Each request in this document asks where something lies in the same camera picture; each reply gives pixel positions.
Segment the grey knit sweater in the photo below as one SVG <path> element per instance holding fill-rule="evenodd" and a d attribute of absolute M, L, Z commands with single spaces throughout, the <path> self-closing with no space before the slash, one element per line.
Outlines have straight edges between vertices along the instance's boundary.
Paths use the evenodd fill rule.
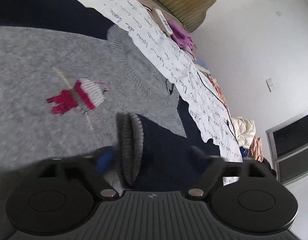
<path fill-rule="evenodd" d="M 118 192 L 184 190 L 191 146 L 220 153 L 125 30 L 75 0 L 0 0 L 0 239 L 8 196 L 45 159 L 107 146 Z"/>

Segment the pink peach garment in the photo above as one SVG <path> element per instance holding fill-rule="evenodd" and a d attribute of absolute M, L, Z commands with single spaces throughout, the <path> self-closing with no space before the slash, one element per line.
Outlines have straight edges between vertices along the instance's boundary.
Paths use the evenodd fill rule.
<path fill-rule="evenodd" d="M 249 153 L 254 160 L 262 163 L 264 159 L 264 155 L 262 152 L 262 141 L 260 137 L 253 138 L 252 143 L 249 148 Z"/>

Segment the cream white garment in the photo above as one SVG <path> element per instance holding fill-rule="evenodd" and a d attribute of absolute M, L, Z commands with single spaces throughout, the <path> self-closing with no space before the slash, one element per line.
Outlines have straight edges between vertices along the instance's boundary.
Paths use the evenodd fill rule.
<path fill-rule="evenodd" d="M 242 117 L 231 117 L 235 136 L 240 147 L 249 149 L 256 135 L 255 122 L 252 119 Z"/>

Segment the white bedsheet with blue script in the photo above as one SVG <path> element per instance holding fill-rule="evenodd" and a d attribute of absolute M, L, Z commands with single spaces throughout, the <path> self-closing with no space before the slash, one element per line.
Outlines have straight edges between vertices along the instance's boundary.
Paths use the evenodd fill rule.
<path fill-rule="evenodd" d="M 189 103 L 189 114 L 203 141 L 212 138 L 221 157 L 241 162 L 229 113 L 217 92 L 190 57 L 150 17 L 138 0 L 77 0 L 126 30 L 145 57 L 173 84 Z"/>

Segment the purple garment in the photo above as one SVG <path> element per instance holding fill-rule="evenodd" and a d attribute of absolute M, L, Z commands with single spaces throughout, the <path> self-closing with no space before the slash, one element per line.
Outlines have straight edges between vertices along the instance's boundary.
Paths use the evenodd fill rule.
<path fill-rule="evenodd" d="M 179 48 L 193 51 L 194 42 L 191 35 L 175 20 L 168 20 L 168 25 L 172 31 L 170 37 Z"/>

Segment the window with grey frame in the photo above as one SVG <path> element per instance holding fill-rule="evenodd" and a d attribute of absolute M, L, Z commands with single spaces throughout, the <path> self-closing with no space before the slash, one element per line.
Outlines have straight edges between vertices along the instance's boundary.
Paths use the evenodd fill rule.
<path fill-rule="evenodd" d="M 266 130 L 278 181 L 292 183 L 308 174 L 308 111 Z"/>

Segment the white wall switch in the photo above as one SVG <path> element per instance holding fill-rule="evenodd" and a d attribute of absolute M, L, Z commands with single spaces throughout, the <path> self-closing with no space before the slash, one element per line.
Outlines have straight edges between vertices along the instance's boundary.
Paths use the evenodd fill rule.
<path fill-rule="evenodd" d="M 275 90 L 275 85 L 273 83 L 273 80 L 272 79 L 267 79 L 266 80 L 266 84 L 267 84 L 267 87 L 268 87 L 269 91 L 272 93 Z"/>

